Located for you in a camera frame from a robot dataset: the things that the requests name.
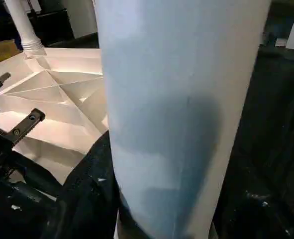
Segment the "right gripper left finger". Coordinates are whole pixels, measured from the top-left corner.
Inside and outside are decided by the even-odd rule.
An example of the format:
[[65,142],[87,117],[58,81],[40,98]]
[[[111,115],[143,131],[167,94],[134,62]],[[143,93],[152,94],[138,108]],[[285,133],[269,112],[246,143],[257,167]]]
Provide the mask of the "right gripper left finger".
[[118,206],[109,133],[105,132],[68,175],[41,237],[112,239]]

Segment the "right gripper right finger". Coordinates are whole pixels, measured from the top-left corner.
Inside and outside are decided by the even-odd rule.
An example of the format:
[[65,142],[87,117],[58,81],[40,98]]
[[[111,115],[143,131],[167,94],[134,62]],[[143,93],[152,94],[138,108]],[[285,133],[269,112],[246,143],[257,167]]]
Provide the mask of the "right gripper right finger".
[[276,187],[251,158],[233,153],[213,224],[220,239],[294,239],[294,165]]

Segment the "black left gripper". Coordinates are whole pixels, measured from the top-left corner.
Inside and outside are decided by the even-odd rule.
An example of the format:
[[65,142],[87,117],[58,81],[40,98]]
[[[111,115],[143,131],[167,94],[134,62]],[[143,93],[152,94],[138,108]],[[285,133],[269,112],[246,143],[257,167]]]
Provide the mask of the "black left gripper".
[[[44,119],[45,113],[38,109],[33,109],[28,116],[9,132],[0,129],[0,165],[3,164],[4,160],[12,152],[14,146]],[[23,155],[13,155],[10,163],[31,187],[54,197],[57,197],[61,192],[62,185],[53,174],[31,159]]]

